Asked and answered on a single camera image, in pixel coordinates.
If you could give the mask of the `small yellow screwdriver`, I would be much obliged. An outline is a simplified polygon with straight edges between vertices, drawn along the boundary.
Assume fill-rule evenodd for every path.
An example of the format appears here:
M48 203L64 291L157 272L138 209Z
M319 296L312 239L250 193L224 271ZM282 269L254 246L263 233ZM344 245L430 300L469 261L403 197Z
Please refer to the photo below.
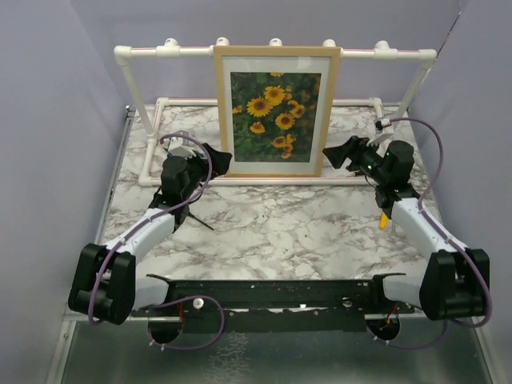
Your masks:
M388 221L389 221L388 217L386 216L386 214L384 212L382 212L380 219L379 219L378 228L380 230L384 230L387 227Z

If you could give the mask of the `wooden picture frame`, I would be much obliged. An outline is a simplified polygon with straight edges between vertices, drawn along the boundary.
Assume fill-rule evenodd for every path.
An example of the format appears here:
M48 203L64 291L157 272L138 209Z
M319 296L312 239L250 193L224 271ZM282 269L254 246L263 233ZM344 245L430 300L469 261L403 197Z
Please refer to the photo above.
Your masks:
M317 177L323 166L330 112L338 76L340 56L332 49L313 46L228 46L214 54L217 83L221 148L233 155L228 176L240 177ZM320 73L318 111L309 162L237 162L234 139L230 74L232 72Z

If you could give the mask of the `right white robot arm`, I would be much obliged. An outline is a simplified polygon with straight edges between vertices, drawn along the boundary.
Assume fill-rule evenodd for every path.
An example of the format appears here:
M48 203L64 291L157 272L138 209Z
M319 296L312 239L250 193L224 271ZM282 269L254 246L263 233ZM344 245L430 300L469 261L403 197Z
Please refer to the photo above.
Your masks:
M400 227L427 261L422 277L389 274L367 294L369 307L385 313L396 302L421 309L430 320L487 317L490 313L490 260L484 250L472 250L453 238L441 223L420 205L410 184L414 148L392 141L384 155L368 138L350 137L340 146L323 149L333 168L345 166L371 178L375 201Z

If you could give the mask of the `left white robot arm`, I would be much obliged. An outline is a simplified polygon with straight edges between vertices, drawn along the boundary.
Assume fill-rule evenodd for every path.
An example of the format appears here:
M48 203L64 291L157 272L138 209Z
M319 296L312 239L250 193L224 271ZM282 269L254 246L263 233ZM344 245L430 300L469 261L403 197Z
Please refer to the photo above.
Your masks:
M190 204L213 178L229 170L232 155L203 143L197 151L172 150L162 164L161 185L143 216L105 244L81 251L68 297L68 307L93 323L122 324L135 310L150 306L165 316L177 297L161 277L137 277L137 264L186 220Z

